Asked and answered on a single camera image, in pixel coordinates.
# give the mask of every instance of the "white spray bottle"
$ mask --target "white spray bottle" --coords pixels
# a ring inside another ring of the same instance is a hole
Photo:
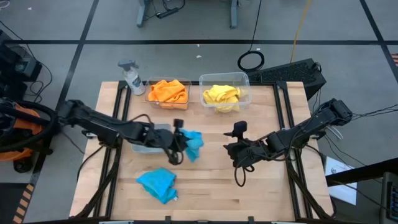
[[[129,85],[132,93],[137,96],[143,94],[145,92],[145,87],[136,70],[136,68],[139,68],[136,61],[120,60],[118,66],[123,68],[123,77]]]

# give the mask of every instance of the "blue towel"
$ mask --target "blue towel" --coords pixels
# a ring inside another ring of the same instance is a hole
[[[185,137],[191,139],[187,141],[185,153],[187,153],[189,160],[194,162],[200,155],[199,148],[204,145],[201,133],[197,131],[187,131],[185,129],[181,129],[181,132],[184,133]]]
[[[154,171],[146,172],[137,179],[146,191],[160,200],[163,204],[177,197],[177,191],[171,186],[174,185],[176,175],[171,171],[159,168]]]

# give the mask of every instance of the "orange towel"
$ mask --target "orange towel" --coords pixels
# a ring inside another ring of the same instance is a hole
[[[161,80],[151,86],[151,92],[148,94],[148,100],[165,102],[160,106],[165,109],[184,109],[188,108],[188,93],[185,86],[178,80],[167,82]]]

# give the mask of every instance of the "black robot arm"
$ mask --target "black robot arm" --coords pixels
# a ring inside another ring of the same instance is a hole
[[[186,138],[179,128],[183,120],[175,119],[175,131],[154,129],[154,124],[140,121],[121,121],[84,105],[80,100],[68,100],[58,110],[58,122],[62,125],[78,125],[97,135],[98,140],[108,147],[117,147],[122,139],[145,147],[162,148],[173,165],[180,164],[178,154],[186,148]]]
[[[251,167],[261,160],[283,161],[277,158],[283,154],[285,156],[290,154],[293,147],[302,147],[311,135],[318,134],[328,125],[342,126],[349,123],[352,115],[341,100],[332,99],[322,104],[311,118],[293,128],[269,133],[255,141],[243,138],[247,123],[240,121],[234,124],[232,133],[224,133],[227,136],[237,137],[238,141],[224,147],[228,150],[234,167]]]

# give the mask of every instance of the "wooden table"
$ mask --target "wooden table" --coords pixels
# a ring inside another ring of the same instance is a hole
[[[117,92],[117,82],[103,82],[98,97],[96,110],[112,115]],[[188,110],[155,109],[145,102],[144,96],[131,96],[127,119],[146,113],[154,123],[170,123],[174,118],[184,120],[184,128],[203,133],[205,145],[200,158],[191,163],[187,158],[183,164],[173,166],[164,154],[138,154],[132,152],[132,146],[123,142],[118,181],[114,195],[113,220],[213,220],[213,221],[247,221],[254,216],[256,221],[294,221],[289,183],[284,162],[258,162],[256,171],[247,174],[244,187],[238,187],[234,181],[232,160],[222,145],[234,142],[222,133],[232,131],[237,121],[248,122],[245,138],[256,139],[272,131],[279,130],[274,92],[271,86],[252,86],[253,99],[249,108],[240,113],[206,115],[200,103],[199,86],[192,87]],[[310,117],[307,99],[302,83],[288,83],[290,103],[296,124]],[[284,99],[280,91],[280,100],[287,115]],[[309,144],[317,147],[316,141]],[[86,156],[98,148],[96,139],[88,140]],[[81,170],[73,199],[70,215],[76,215],[89,201],[98,188],[104,150],[92,157]],[[311,149],[302,153],[303,168],[309,191],[317,202],[329,214],[333,213],[322,162],[319,155]],[[143,173],[165,167],[177,175],[175,188],[178,190],[178,201],[161,204],[136,183]],[[241,170],[238,178],[242,180]],[[297,188],[300,211],[305,216],[302,195]],[[104,208],[108,193],[104,193]]]

